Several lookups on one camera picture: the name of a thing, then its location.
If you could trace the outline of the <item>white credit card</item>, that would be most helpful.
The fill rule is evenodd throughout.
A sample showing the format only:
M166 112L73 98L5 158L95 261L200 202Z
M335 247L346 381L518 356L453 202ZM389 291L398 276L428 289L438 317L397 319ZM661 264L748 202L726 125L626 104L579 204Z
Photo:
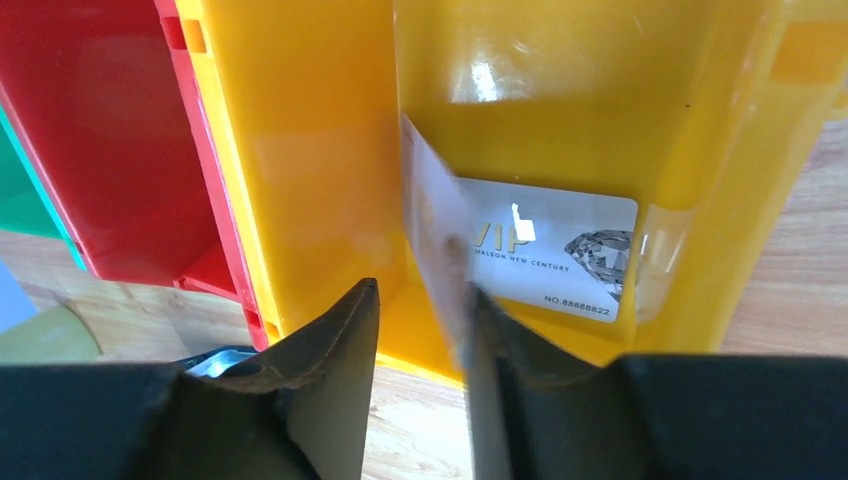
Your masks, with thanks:
M399 120L407 237L449 351L467 370L473 363L475 303L471 208L457 177L410 118L402 113Z

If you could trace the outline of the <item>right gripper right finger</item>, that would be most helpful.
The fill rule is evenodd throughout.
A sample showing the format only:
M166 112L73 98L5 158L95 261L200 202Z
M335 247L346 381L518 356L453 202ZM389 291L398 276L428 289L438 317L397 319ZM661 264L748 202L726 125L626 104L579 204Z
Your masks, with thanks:
M843 479L843 357L626 354L597 367L468 285L478 479Z

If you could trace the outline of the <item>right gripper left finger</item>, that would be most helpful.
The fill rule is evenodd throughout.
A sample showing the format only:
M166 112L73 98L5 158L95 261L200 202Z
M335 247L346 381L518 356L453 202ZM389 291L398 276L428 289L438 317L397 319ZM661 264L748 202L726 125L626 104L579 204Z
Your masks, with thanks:
M216 378L174 364L5 367L5 479L357 479L378 285Z

